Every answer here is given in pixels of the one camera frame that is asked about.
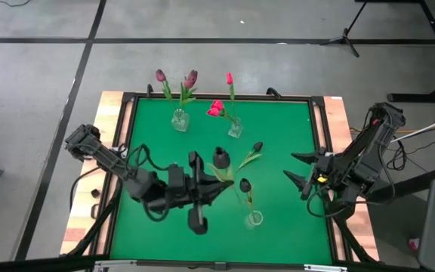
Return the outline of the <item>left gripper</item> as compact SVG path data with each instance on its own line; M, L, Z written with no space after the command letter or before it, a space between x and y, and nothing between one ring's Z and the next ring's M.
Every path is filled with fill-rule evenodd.
M205 185L202 190L202 200L198 185L198 173L202 170L202 158L197 152L190 152L189 165L193 170L193 176L184 173L184 168L172 164L168 169L168 194L171 197L170 207L183 208L187 204L193 206L187 213L187 224L195 234L207 233L207 219L203 216L202 203L212 204L214 200L228 187L234 185L234 181L220 181L215 176L208 176L203 180Z

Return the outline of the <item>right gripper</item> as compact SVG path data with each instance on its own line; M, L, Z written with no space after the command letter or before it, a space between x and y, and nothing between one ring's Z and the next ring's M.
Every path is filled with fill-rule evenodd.
M292 157L313 166L309 177L306 179L303 176L283 170L285 176L290 179L298 189L303 189L301 199L308 199L313 185L319 183L319 178L327 178L332 172L334 156L332 153L328 153L326 149L318 149L312 153L292 153Z

